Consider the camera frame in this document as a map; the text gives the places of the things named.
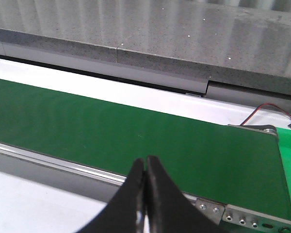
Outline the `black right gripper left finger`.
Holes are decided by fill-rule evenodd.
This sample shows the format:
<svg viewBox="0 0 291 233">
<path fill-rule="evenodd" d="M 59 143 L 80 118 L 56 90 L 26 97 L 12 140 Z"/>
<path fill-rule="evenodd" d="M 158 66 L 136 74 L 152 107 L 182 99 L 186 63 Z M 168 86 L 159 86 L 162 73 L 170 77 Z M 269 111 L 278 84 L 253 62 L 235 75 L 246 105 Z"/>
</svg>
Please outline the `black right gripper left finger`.
<svg viewBox="0 0 291 233">
<path fill-rule="evenodd" d="M 144 162 L 136 159 L 113 198 L 78 232 L 142 233 L 145 221 L 143 173 Z"/>
</svg>

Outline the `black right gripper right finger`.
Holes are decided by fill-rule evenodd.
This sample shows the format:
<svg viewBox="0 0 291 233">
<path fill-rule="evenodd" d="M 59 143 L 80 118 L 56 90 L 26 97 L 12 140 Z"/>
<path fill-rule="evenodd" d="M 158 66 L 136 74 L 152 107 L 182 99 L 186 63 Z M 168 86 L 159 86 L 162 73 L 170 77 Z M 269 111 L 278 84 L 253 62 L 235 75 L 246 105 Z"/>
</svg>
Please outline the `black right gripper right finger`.
<svg viewBox="0 0 291 233">
<path fill-rule="evenodd" d="M 225 233 L 178 189 L 159 158 L 146 159 L 146 206 L 152 233 Z"/>
</svg>

